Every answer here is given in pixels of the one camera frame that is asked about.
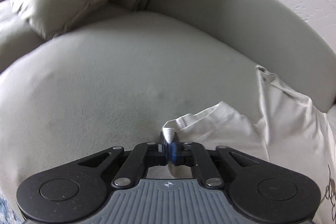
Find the blue denim fabric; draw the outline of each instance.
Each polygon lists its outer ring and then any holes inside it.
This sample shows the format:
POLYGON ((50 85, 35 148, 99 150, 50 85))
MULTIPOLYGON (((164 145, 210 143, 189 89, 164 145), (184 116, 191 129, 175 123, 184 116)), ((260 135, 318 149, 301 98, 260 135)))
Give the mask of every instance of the blue denim fabric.
POLYGON ((8 201, 5 199, 0 190, 0 224, 21 224, 21 220, 16 213, 9 207, 8 201))

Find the white t-shirt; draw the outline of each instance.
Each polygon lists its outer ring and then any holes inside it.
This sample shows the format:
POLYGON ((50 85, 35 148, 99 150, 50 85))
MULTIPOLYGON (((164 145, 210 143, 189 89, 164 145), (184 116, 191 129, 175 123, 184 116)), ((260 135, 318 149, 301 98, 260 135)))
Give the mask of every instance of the white t-shirt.
MULTIPOLYGON (((256 74, 262 115, 257 124, 220 102, 164 127, 174 128, 181 142, 199 142, 207 149, 226 145, 310 177, 322 195, 314 223, 334 224, 336 144, 327 115, 265 68, 257 66, 256 74)), ((182 174, 170 170, 176 177, 182 174)))

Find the screw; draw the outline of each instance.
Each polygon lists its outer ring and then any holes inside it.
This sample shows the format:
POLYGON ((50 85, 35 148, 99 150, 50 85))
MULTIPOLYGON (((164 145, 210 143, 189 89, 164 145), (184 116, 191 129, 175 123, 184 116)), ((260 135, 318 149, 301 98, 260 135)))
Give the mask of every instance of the screw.
POLYGON ((220 178, 209 178, 205 183, 209 186, 219 186, 222 184, 222 180, 220 178))
POLYGON ((129 178, 118 178, 114 181, 114 184, 117 186, 127 186, 131 183, 131 180, 129 178))

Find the gray ribbed pad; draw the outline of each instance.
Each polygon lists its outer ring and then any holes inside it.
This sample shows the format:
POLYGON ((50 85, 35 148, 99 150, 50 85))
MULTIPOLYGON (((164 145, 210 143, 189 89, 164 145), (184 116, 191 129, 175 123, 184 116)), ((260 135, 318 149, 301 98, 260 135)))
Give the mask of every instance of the gray ribbed pad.
MULTIPOLYGON (((253 224, 218 190, 197 180, 142 179, 128 190, 115 191, 95 215, 78 224, 253 224)), ((35 224, 27 220, 25 224, 35 224)))

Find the crosshair logo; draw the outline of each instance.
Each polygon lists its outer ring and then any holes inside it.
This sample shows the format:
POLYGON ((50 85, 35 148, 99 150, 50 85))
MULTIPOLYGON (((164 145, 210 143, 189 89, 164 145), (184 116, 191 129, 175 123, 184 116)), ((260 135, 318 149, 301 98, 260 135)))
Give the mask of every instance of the crosshair logo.
POLYGON ((175 185, 174 183, 170 182, 170 181, 167 181, 166 183, 163 184, 164 186, 167 186, 167 187, 170 187, 170 186, 173 186, 175 185))

